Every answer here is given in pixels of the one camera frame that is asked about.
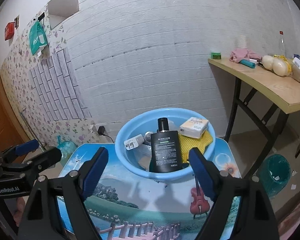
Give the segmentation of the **person left hand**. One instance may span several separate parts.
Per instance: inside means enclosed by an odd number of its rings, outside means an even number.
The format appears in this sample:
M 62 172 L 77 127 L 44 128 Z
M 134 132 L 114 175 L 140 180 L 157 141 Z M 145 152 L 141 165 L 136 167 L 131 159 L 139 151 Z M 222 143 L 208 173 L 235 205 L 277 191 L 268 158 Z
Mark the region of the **person left hand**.
M 13 219 L 16 223 L 16 226 L 19 227 L 20 223 L 21 223 L 21 219 L 25 210 L 25 200 L 23 197 L 20 197 L 17 199 L 17 207 L 16 207 L 16 211 L 13 215 Z

